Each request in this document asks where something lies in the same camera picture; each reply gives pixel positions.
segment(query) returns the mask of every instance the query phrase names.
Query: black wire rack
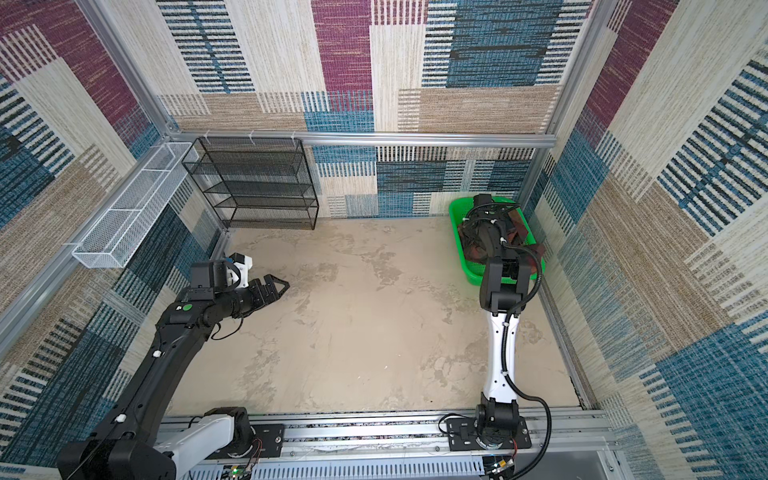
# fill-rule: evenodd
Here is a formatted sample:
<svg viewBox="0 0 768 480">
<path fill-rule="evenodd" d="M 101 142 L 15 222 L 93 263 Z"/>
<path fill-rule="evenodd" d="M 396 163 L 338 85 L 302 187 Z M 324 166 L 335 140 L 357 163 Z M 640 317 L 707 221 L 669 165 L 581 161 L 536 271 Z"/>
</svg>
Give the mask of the black wire rack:
<svg viewBox="0 0 768 480">
<path fill-rule="evenodd" d="M 314 230 L 319 204 L 301 140 L 200 137 L 184 167 L 229 228 Z"/>
</svg>

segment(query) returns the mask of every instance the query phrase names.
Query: white wire basket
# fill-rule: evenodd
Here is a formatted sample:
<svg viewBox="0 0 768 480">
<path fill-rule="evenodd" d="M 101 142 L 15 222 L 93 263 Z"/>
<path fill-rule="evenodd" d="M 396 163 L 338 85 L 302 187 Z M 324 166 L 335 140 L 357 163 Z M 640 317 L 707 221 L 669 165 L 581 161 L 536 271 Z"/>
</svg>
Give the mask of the white wire basket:
<svg viewBox="0 0 768 480">
<path fill-rule="evenodd" d="M 128 184 L 72 252 L 86 268 L 125 268 L 149 229 L 168 205 L 187 172 L 181 164 L 197 161 L 190 142 L 168 142 Z"/>
</svg>

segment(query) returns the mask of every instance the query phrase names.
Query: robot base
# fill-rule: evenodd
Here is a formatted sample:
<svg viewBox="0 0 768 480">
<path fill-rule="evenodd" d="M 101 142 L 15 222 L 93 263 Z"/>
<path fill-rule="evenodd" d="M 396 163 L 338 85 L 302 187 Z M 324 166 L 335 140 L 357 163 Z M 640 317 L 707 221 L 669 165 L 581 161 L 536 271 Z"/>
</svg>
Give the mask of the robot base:
<svg viewBox="0 0 768 480">
<path fill-rule="evenodd" d="M 518 417 L 517 434 L 515 435 L 515 442 L 518 444 L 518 450 L 529 449 L 532 447 L 531 434 L 528 431 L 528 425 L 525 423 L 523 417 Z M 474 419 L 453 418 L 445 420 L 445 429 L 448 431 L 448 443 L 451 452 L 465 452 L 468 450 L 483 450 L 486 449 L 482 443 L 478 441 L 477 431 L 475 430 Z M 506 438 L 499 450 L 512 450 L 515 447 L 512 445 L 512 440 Z"/>
</svg>

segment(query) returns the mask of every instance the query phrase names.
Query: beige floor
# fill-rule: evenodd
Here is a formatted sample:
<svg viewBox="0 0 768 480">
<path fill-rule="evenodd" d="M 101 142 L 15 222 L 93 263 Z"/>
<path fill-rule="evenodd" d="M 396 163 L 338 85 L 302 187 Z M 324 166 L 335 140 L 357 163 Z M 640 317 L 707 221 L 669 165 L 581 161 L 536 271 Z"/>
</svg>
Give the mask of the beige floor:
<svg viewBox="0 0 768 480">
<path fill-rule="evenodd" d="M 474 407 L 488 340 L 447 217 L 325 220 L 314 231 L 239 230 L 230 252 L 254 276 L 288 280 L 285 296 L 209 341 L 170 414 Z M 236 321 L 223 322 L 223 333 Z M 538 298 L 521 317 L 515 375 L 551 406 L 578 401 Z"/>
</svg>

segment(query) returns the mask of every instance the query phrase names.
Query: beige tabletop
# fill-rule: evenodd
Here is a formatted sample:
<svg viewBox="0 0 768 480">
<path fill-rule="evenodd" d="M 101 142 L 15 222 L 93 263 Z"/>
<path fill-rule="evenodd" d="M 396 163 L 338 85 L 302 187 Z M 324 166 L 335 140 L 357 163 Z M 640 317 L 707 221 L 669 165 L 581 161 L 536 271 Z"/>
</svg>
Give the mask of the beige tabletop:
<svg viewBox="0 0 768 480">
<path fill-rule="evenodd" d="M 478 287 L 447 217 L 319 219 L 308 230 L 238 230 L 227 253 L 290 282 L 280 301 L 207 342 L 168 414 L 474 408 L 488 364 Z M 239 320 L 222 322 L 222 335 Z M 515 378 L 551 406 L 577 406 L 536 297 L 521 315 Z"/>
</svg>

